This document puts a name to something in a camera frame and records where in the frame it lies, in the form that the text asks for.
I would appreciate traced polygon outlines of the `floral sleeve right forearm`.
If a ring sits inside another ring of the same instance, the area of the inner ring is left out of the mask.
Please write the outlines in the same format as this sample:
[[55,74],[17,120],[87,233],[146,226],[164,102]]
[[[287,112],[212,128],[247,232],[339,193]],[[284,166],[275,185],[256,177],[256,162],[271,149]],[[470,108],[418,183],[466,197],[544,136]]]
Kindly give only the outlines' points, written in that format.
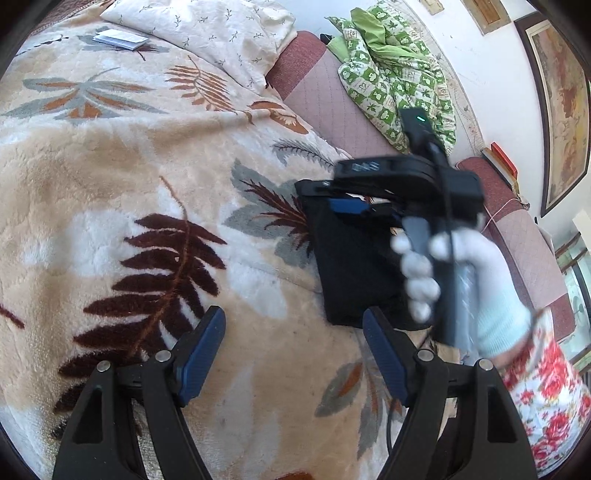
[[552,312],[537,314],[525,346],[501,370],[539,477],[557,471],[590,425],[590,391],[555,339]]

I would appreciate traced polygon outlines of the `white gloved right hand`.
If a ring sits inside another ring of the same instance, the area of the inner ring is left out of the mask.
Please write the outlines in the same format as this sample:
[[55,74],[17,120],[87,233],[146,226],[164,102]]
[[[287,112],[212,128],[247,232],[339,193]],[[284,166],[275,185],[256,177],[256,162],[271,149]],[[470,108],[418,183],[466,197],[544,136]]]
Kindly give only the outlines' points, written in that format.
[[406,278],[405,290],[413,320],[425,323],[441,297],[433,262],[454,258],[476,270],[478,354],[501,369],[525,348],[533,314],[521,302],[500,249],[483,234],[468,228],[438,234],[429,241],[429,256],[416,252],[404,233],[391,238],[391,248],[402,256],[401,273]]

